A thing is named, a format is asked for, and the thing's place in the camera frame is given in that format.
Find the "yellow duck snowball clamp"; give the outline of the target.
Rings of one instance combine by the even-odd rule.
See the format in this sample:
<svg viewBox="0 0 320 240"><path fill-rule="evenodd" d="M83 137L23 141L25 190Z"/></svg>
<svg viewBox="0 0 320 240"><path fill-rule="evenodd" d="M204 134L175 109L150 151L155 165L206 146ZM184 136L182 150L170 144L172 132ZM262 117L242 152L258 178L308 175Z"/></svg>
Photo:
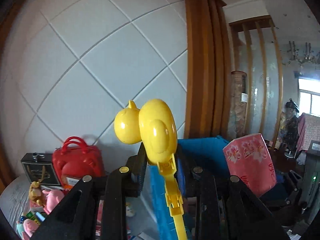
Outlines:
<svg viewBox="0 0 320 240"><path fill-rule="evenodd" d="M152 99L138 109L135 102L130 100L128 107L116 115L114 131L125 144L143 143L148 163L157 166L164 179L165 199L177 237L187 239L183 197L174 177L177 172L177 131L169 106L161 99Z"/></svg>

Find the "blue felt storage bin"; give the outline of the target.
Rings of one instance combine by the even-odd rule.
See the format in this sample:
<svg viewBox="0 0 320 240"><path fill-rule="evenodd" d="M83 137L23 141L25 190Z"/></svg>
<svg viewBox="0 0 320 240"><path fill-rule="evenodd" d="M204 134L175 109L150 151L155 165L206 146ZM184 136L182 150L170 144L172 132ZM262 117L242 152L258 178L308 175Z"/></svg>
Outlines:
<svg viewBox="0 0 320 240"><path fill-rule="evenodd" d="M179 140L168 163L150 167L160 239L222 239L221 180L229 176L221 136Z"/></svg>

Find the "brown plush toy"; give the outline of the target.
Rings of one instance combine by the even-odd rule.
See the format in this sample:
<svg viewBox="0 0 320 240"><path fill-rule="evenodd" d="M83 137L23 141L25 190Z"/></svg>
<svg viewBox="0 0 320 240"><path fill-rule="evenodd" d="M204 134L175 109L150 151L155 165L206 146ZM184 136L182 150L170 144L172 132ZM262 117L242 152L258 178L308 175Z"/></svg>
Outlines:
<svg viewBox="0 0 320 240"><path fill-rule="evenodd" d="M45 206L46 197L44 196L39 181L33 181L29 187L28 192L29 199L39 206Z"/></svg>

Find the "wooden frame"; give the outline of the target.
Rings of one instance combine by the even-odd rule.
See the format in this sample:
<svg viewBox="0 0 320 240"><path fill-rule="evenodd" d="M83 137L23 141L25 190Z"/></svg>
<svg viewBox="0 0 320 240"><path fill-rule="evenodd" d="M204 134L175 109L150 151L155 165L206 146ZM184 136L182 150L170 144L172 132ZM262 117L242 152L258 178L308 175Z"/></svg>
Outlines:
<svg viewBox="0 0 320 240"><path fill-rule="evenodd" d="M227 135L231 53L224 5L221 0L185 0L188 44L185 138Z"/></svg>

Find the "pink pig plush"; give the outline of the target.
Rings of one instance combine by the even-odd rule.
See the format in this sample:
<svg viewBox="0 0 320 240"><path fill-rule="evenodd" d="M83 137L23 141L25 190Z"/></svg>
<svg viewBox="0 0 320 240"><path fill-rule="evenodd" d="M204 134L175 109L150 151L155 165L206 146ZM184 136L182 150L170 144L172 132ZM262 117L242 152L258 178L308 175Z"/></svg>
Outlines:
<svg viewBox="0 0 320 240"><path fill-rule="evenodd" d="M54 189L54 190L44 189L42 190L42 193L46 198L46 203L44 204L44 208L43 208L46 214L50 214L65 196L61 190L57 190L57 189Z"/></svg>

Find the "red bear handbag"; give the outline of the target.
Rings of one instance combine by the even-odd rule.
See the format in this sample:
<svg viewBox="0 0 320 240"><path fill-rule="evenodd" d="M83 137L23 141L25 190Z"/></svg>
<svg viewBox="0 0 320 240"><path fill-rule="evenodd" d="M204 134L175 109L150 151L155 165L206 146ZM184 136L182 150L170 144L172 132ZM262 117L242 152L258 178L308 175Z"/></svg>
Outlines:
<svg viewBox="0 0 320 240"><path fill-rule="evenodd" d="M93 178L106 176L101 151L80 137L68 137L62 147L54 151L52 163L66 190L70 190L86 175Z"/></svg>

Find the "dark green metal box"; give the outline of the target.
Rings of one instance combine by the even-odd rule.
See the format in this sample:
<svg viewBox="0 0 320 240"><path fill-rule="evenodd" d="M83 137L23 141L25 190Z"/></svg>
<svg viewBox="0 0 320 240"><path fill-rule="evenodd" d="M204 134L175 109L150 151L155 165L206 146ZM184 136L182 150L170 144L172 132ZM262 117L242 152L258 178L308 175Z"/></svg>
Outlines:
<svg viewBox="0 0 320 240"><path fill-rule="evenodd" d="M26 153L21 159L21 164L31 183L39 181L46 186L61 185L53 167L51 153Z"/></svg>

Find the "pink tissue pack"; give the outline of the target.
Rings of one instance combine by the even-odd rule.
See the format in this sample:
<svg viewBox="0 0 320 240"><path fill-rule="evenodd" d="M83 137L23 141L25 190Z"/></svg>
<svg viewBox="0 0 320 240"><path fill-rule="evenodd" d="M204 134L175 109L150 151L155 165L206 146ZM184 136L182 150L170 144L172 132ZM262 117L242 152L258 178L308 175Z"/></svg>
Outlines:
<svg viewBox="0 0 320 240"><path fill-rule="evenodd" d="M257 197L276 185L274 165L262 134L236 138L223 153L230 175L238 176Z"/></svg>

